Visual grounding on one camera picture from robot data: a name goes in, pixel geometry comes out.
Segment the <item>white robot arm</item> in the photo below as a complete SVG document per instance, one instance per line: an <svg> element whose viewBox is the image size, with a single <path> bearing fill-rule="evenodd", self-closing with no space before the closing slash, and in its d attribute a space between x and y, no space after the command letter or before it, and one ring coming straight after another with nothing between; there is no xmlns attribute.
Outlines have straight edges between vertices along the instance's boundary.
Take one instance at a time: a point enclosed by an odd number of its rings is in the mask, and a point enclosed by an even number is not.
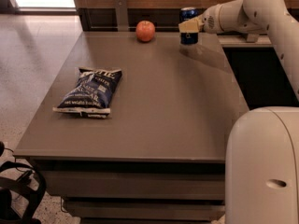
<svg viewBox="0 0 299 224"><path fill-rule="evenodd" d="M234 0L178 25L182 34L267 34L299 91L299 23L284 0ZM299 108L256 108L230 132L225 162L225 224L299 224Z"/></svg>

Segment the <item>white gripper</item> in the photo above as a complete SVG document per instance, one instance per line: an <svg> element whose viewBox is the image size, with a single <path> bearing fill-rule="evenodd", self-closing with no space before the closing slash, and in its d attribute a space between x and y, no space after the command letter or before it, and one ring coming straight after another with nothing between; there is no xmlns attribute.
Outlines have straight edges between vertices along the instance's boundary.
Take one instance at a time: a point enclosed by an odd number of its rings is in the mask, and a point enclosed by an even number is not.
<svg viewBox="0 0 299 224"><path fill-rule="evenodd" d="M219 34L222 32L220 25L221 5L209 7L201 16L194 17L178 25L181 33L199 33L203 29L210 34Z"/></svg>

